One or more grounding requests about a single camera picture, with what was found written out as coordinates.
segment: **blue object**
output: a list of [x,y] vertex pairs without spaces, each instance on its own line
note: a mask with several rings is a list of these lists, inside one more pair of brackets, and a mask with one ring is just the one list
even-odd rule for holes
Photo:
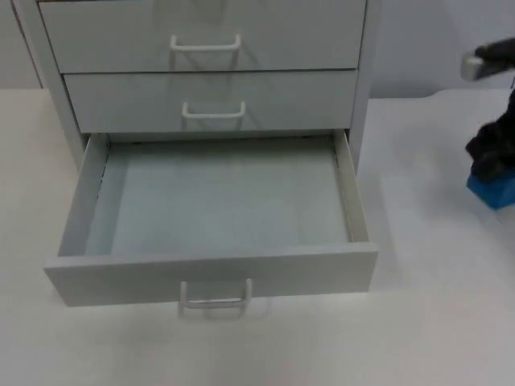
[[515,171],[490,183],[482,183],[471,175],[467,187],[494,210],[515,204]]

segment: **white drawer handle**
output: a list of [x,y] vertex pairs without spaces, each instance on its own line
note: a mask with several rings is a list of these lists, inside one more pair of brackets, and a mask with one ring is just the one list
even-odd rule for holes
[[238,51],[241,47],[241,37],[236,34],[233,44],[220,46],[181,46],[177,44],[177,35],[171,36],[170,48],[177,52],[233,52]]
[[197,114],[188,111],[187,102],[183,103],[183,118],[184,119],[241,119],[245,116],[247,106],[245,102],[240,103],[240,111],[237,113],[222,113],[222,114]]
[[224,308],[239,308],[245,310],[252,299],[252,279],[245,281],[245,291],[240,300],[224,300],[219,302],[214,301],[191,301],[187,299],[187,282],[180,282],[180,300],[179,300],[179,314],[183,313],[183,309],[190,310],[215,310]]

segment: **table surface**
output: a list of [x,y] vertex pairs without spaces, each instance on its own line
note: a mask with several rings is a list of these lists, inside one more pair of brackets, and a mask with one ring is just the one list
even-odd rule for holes
[[254,299],[241,320],[185,322],[171,303],[63,305],[41,268],[76,170],[48,93],[0,91],[3,383],[512,384],[515,212],[465,188],[464,152],[508,95],[370,101],[358,182],[381,250],[371,293]]

